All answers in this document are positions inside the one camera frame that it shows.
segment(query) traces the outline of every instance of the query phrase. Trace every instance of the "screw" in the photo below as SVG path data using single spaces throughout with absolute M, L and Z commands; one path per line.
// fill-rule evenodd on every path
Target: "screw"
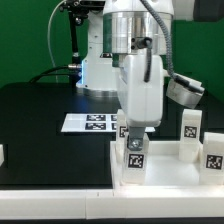
M 138 148 L 138 147 L 141 145 L 141 141 L 138 140 L 138 139 L 135 139 L 135 140 L 132 141 L 131 144 L 132 144 L 132 146 L 133 146 L 134 148 Z

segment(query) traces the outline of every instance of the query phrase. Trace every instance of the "cable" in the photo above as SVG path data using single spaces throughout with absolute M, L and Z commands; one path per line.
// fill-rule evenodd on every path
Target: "cable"
M 47 44 L 48 44 L 48 51 L 49 51 L 49 54 L 50 54 L 50 58 L 51 58 L 51 63 L 53 65 L 53 67 L 56 66 L 55 64 L 55 60 L 54 60 L 54 57 L 53 57 L 53 54 L 52 54 L 52 49 L 51 49 L 51 25 L 52 25 L 52 20 L 54 18 L 54 15 L 57 11 L 57 9 L 61 6 L 61 4 L 65 3 L 66 0 L 63 0 L 61 1 L 60 3 L 58 3 L 58 5 L 55 7 L 55 9 L 53 10 L 52 14 L 51 14 L 51 17 L 49 19 L 49 22 L 48 22 L 48 29 L 47 29 Z
M 39 79 L 47 76 L 70 76 L 69 74 L 40 74 L 32 78 L 29 83 L 36 83 Z
M 62 65 L 62 66 L 54 67 L 54 68 L 46 70 L 45 72 L 42 72 L 41 75 L 42 74 L 48 74 L 48 73 L 55 72 L 55 71 L 59 71 L 59 70 L 63 70 L 63 69 L 68 69 L 68 66 L 67 65 Z
M 35 76 L 35 77 L 33 77 L 30 81 L 29 81 L 29 83 L 34 83 L 34 82 L 37 82 L 40 78 L 42 78 L 42 77 L 44 77 L 44 76 L 57 76 L 57 75 L 55 75 L 55 74 L 49 74 L 49 73 L 51 73 L 51 72 L 55 72 L 55 71 L 59 71 L 59 70 L 64 70 L 64 69 L 68 69 L 68 66 L 66 66 L 66 65 L 63 65 L 63 66 L 58 66 L 58 67 L 55 67 L 55 68 L 51 68 L 51 69 L 48 69 L 48 70 L 46 70 L 45 72 L 42 72 L 40 75 L 38 75 L 38 76 Z
M 145 73 L 144 82 L 149 82 L 151 77 L 151 64 L 152 64 L 152 40 L 146 40 L 147 45 L 147 71 Z
M 190 82 L 179 75 L 176 75 L 174 73 L 174 68 L 173 68 L 173 52 L 172 52 L 172 40 L 171 40 L 171 35 L 167 29 L 166 24 L 164 21 L 161 19 L 159 14 L 152 8 L 152 6 L 148 3 L 147 0 L 140 0 L 140 2 L 144 5 L 144 7 L 149 11 L 149 13 L 152 15 L 152 17 L 156 20 L 156 22 L 159 24 L 164 37 L 166 41 L 166 60 L 167 60 L 167 72 L 170 75 L 172 79 L 174 79 L 177 83 L 180 85 L 184 86 L 185 88 L 189 89 L 192 92 L 200 93 L 202 94 L 204 92 L 204 88 L 202 87 L 197 87 L 197 86 L 192 86 Z
M 147 2 L 147 0 L 140 0 L 141 3 L 145 6 L 145 8 L 149 11 L 149 13 L 153 16 L 156 22 L 159 24 L 166 41 L 166 60 L 167 60 L 167 71 L 171 78 L 175 79 L 176 74 L 174 74 L 173 70 L 173 59 L 172 59 L 172 41 L 169 31 L 166 27 L 164 21 L 160 18 L 159 14 L 152 8 L 152 6 Z

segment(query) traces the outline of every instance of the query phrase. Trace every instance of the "sticker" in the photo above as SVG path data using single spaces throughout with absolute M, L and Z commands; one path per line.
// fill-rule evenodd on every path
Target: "sticker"
M 106 115 L 100 115 L 100 114 L 87 115 L 87 121 L 106 121 Z
M 106 130 L 106 123 L 86 123 L 85 130 Z
M 221 170 L 222 163 L 223 163 L 223 156 L 207 155 L 206 168 Z
M 126 126 L 120 126 L 120 133 L 119 133 L 120 138 L 125 138 L 125 132 L 126 131 L 127 131 Z
M 128 157 L 128 168 L 142 169 L 144 165 L 143 154 L 129 154 Z
M 185 126 L 184 137 L 186 138 L 196 138 L 197 137 L 197 128 Z

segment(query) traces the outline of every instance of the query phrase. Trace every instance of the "green backdrop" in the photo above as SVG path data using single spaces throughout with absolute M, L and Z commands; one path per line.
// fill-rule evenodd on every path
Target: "green backdrop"
M 59 0 L 0 1 L 0 87 L 27 82 L 52 67 L 47 48 L 49 17 Z M 86 27 L 78 29 L 81 56 L 87 52 Z M 175 21 L 173 52 L 175 71 L 201 80 L 224 101 L 224 20 L 216 23 Z M 58 12 L 52 26 L 56 64 L 71 61 L 67 12 Z

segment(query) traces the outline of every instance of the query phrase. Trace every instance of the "black tabletop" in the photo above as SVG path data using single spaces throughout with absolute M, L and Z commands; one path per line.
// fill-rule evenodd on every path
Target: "black tabletop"
M 5 162 L 0 167 L 0 190 L 112 188 L 109 146 L 115 133 L 65 135 L 61 128 L 67 113 L 116 113 L 119 108 L 116 98 L 99 100 L 79 95 L 69 84 L 15 83 L 1 88 L 0 144 L 4 145 Z M 178 140 L 184 109 L 164 97 L 162 123 L 155 133 L 149 134 L 150 139 Z M 224 133 L 224 103 L 206 92 L 196 109 L 203 111 L 201 141 L 205 131 Z M 221 219 L 88 222 L 220 223 Z

